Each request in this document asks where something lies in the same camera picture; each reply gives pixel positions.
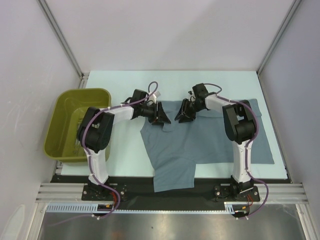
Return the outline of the blue-grey t shirt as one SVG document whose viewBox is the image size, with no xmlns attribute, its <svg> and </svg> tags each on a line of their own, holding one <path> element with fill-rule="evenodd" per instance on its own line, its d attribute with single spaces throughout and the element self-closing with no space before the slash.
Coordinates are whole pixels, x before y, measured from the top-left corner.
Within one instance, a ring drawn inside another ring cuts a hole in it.
<svg viewBox="0 0 320 240">
<path fill-rule="evenodd" d="M 203 109 L 196 119 L 175 120 L 181 101 L 162 101 L 170 124 L 145 121 L 140 133 L 154 169 L 155 192 L 194 187 L 198 164 L 233 163 L 232 141 L 226 135 L 222 110 Z"/>
</svg>

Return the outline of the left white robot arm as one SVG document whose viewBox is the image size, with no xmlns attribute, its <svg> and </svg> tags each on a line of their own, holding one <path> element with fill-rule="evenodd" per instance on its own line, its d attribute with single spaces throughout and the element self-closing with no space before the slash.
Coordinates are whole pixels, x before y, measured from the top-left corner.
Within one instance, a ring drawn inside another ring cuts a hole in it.
<svg viewBox="0 0 320 240">
<path fill-rule="evenodd" d="M 170 124 L 162 103 L 157 101 L 157 91 L 146 92 L 135 89 L 133 95 L 118 106 L 89 107 L 78 127 L 76 137 L 84 149 L 89 166 L 88 194 L 105 200 L 116 192 L 108 185 L 109 174 L 106 168 L 106 148 L 111 140 L 114 125 L 145 117 L 152 125 Z"/>
</svg>

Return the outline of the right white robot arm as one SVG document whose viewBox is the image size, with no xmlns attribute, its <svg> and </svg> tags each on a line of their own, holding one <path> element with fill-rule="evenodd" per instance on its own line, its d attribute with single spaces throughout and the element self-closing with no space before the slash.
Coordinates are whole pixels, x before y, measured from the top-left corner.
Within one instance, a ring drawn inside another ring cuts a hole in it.
<svg viewBox="0 0 320 240">
<path fill-rule="evenodd" d="M 179 123 L 191 122 L 202 110 L 215 110 L 223 115 L 224 129 L 233 147 L 233 171 L 229 195 L 242 201 L 254 188 L 251 174 L 251 151 L 259 133 L 257 117 L 247 100 L 236 101 L 218 93 L 196 95 L 194 100 L 185 98 L 175 117 Z"/>
</svg>

